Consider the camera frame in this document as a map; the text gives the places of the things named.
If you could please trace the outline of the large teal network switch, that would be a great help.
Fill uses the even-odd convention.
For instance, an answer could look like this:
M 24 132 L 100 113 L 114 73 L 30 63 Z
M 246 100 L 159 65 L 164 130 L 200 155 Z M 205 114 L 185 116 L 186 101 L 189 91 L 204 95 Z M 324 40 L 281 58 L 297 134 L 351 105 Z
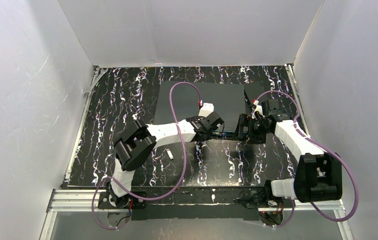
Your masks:
M 158 102 L 153 124 L 169 124 L 174 121 L 169 104 L 169 91 L 175 81 L 163 81 L 159 88 Z M 214 111 L 224 120 L 226 133 L 236 130 L 239 115 L 245 113 L 244 87 L 241 84 L 195 82 L 204 103 L 214 105 Z M 199 97 L 196 89 L 180 84 L 172 92 L 177 120 L 193 117 L 199 113 Z

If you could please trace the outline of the small silver plug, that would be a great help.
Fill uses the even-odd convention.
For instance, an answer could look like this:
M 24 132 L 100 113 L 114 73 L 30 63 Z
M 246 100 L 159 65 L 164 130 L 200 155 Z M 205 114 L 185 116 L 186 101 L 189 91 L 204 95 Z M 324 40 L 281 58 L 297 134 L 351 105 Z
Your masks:
M 167 148 L 167 149 L 166 149 L 166 152 L 167 152 L 167 155 L 168 155 L 169 159 L 172 161 L 172 160 L 174 159 L 174 157 L 173 157 L 173 155 L 172 155 L 171 150 Z

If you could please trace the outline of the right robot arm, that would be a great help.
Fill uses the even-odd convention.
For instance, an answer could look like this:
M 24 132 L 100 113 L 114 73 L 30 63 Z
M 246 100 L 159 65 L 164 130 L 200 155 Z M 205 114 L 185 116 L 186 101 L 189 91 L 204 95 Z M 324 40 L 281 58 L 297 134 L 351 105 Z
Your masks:
M 293 178 L 267 180 L 263 199 L 298 200 L 302 203 L 335 201 L 342 196 L 342 166 L 329 152 L 311 143 L 294 117 L 284 113 L 277 100 L 254 101 L 251 115 L 240 114 L 233 140 L 265 144 L 273 134 L 296 158 Z

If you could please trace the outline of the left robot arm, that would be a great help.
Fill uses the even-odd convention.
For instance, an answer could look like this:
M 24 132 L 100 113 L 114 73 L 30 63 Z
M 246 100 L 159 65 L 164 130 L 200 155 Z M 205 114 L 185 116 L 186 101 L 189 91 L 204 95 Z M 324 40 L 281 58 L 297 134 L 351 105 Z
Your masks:
M 114 143 L 115 169 L 110 192 L 117 198 L 127 195 L 135 170 L 146 162 L 154 149 L 181 142 L 207 141 L 212 139 L 214 131 L 223 126 L 224 120 L 214 111 L 208 116 L 193 116 L 177 123 L 160 125 L 134 120 Z

